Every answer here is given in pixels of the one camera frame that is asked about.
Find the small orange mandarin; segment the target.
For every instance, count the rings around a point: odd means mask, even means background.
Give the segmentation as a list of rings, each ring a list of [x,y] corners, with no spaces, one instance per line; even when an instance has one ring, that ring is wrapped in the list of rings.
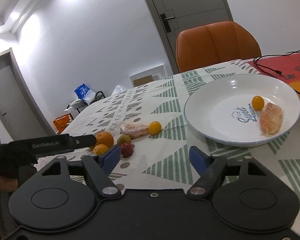
[[[96,145],[92,149],[92,153],[95,155],[102,155],[102,154],[106,153],[108,150],[109,150],[109,147],[107,145],[99,144],[99,145]]]

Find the large orange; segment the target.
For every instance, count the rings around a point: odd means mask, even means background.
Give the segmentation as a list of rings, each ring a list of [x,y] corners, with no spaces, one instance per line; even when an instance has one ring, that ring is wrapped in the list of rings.
[[[95,135],[96,138],[96,145],[106,145],[108,148],[113,147],[114,145],[114,138],[113,136],[106,131],[99,132]]]

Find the red plum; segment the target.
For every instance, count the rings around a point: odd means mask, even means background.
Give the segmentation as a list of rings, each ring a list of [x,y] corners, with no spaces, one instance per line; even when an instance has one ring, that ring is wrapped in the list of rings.
[[[130,142],[123,143],[120,145],[121,155],[124,158],[130,157],[134,152],[134,145],[132,145]]]

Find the green yellow plum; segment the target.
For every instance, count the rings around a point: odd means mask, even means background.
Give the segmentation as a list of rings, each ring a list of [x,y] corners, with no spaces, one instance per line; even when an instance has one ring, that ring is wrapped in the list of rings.
[[[117,144],[122,145],[122,144],[130,144],[131,143],[131,138],[128,135],[122,134],[118,139],[117,139]]]

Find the kumquat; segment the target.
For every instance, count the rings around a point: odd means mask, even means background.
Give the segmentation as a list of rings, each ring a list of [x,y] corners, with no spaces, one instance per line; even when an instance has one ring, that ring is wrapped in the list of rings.
[[[148,132],[150,135],[157,135],[161,132],[162,126],[158,121],[153,121],[148,126]]]
[[[264,107],[264,99],[261,96],[254,96],[251,101],[251,106],[255,111],[261,111]]]

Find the grey side door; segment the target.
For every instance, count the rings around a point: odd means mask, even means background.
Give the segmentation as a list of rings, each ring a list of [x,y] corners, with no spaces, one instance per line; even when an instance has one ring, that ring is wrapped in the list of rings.
[[[11,48],[0,53],[0,121],[12,140],[55,134],[34,101]]]

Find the white round plate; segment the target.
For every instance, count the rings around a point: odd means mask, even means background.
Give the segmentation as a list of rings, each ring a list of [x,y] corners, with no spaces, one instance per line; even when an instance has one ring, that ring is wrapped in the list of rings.
[[[252,99],[261,96],[264,103],[281,108],[282,125],[267,135],[260,127],[260,112]],[[200,135],[221,144],[253,147],[286,134],[300,117],[300,99],[288,84],[260,74],[239,74],[211,81],[186,101],[184,115],[189,126]]]

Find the orange paper bag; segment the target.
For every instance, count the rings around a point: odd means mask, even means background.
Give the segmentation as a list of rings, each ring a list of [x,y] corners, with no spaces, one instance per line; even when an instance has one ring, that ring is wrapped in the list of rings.
[[[71,122],[70,114],[65,114],[53,120],[53,124],[59,133],[62,133]]]

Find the patterned tablecloth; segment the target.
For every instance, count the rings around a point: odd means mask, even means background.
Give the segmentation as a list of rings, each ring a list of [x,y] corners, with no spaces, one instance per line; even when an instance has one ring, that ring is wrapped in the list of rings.
[[[72,136],[109,132],[120,136],[123,122],[161,123],[158,135],[133,141],[133,155],[121,159],[110,174],[120,189],[188,189],[198,179],[189,161],[196,145],[206,154],[242,160],[252,156],[276,174],[300,200],[300,119],[283,136],[258,147],[233,147],[196,137],[183,114],[186,100],[215,80],[237,74],[256,74],[243,60],[215,64],[129,89],[84,109],[65,132]],[[300,235],[300,212],[293,225]]]

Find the blue plastic bag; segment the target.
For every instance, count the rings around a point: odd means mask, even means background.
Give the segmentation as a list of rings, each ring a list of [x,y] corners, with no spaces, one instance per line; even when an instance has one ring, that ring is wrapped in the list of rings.
[[[94,101],[95,95],[96,95],[96,92],[91,90],[84,83],[82,85],[78,86],[74,90],[74,92],[77,95],[78,99],[84,101],[88,105],[91,104]]]

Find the peeled pomelo segment in plate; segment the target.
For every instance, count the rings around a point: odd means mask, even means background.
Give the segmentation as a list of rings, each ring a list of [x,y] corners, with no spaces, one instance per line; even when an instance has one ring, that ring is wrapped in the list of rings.
[[[276,134],[283,122],[282,109],[273,103],[267,103],[260,114],[260,129],[264,135]]]

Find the white plastic bag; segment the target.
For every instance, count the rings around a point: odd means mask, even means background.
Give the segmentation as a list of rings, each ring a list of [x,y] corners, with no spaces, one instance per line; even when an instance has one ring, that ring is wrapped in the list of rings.
[[[117,85],[115,88],[114,88],[114,90],[113,90],[113,92],[112,92],[112,95],[118,95],[118,94],[120,94],[120,93],[123,93],[123,92],[125,92],[127,89],[125,88],[125,87],[123,87],[122,85]]]

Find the kumquat in plate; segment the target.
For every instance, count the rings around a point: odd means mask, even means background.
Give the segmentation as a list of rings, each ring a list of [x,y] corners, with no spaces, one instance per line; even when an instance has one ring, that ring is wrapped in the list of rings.
[[[261,111],[264,107],[264,99],[261,96],[254,96],[251,101],[251,106],[255,111]]]

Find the white foam packaging board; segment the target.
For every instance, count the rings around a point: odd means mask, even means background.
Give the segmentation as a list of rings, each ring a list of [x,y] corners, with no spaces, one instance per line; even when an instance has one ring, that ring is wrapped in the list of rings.
[[[145,85],[164,77],[167,77],[167,73],[163,64],[129,76],[134,87]]]

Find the orange chair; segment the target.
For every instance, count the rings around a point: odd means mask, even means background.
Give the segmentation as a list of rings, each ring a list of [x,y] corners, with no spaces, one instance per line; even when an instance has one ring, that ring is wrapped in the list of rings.
[[[175,57],[181,73],[259,56],[261,49],[253,35],[232,21],[186,29],[177,36]]]

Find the red table mat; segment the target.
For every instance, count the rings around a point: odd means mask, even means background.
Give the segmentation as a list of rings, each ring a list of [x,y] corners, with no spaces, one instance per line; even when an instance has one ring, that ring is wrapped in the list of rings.
[[[262,56],[248,63],[262,75],[275,77],[290,85],[300,98],[300,52]]]

